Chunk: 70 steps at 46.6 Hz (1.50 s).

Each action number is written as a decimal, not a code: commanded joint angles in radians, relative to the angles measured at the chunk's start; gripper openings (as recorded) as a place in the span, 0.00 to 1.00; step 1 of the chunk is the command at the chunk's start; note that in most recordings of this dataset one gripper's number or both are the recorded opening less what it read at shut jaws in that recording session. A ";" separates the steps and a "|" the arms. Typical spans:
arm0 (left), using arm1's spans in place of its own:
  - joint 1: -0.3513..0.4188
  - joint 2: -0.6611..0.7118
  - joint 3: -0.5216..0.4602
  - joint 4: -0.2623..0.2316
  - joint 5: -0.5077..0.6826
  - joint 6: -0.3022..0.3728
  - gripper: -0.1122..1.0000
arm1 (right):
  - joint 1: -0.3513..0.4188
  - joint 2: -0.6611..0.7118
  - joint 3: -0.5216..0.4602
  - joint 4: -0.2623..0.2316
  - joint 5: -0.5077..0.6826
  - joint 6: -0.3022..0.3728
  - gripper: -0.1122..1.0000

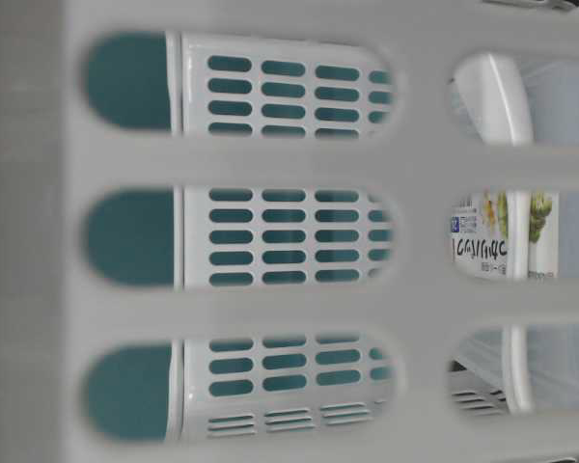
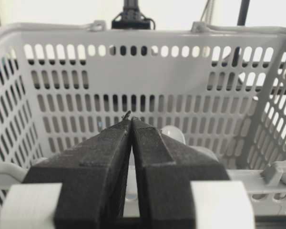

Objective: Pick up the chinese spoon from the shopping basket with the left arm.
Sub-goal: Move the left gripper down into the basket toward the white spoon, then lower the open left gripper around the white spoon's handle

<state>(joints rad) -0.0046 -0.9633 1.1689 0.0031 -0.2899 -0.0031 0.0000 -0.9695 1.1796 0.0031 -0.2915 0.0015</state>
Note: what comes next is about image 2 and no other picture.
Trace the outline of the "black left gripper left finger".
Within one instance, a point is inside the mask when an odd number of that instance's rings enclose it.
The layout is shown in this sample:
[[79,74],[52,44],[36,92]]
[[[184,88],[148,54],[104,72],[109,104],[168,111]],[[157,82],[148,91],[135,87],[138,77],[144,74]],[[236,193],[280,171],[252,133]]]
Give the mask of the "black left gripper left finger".
[[131,151],[129,113],[62,153],[45,159],[12,185],[0,229],[98,229],[122,216]]

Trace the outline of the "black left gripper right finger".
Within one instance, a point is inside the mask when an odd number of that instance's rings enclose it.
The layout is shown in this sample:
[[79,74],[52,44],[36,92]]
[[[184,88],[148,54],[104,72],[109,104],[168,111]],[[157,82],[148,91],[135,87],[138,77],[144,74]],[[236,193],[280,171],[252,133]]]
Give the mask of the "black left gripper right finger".
[[151,229],[252,229],[245,187],[203,152],[132,119],[139,210]]

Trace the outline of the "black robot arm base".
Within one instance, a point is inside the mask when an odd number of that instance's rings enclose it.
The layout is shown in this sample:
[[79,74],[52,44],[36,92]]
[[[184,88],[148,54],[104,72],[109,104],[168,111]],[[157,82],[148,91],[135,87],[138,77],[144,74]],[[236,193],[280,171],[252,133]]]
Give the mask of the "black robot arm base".
[[112,29],[155,30],[156,23],[146,17],[139,8],[137,0],[124,0],[123,10],[111,23]]

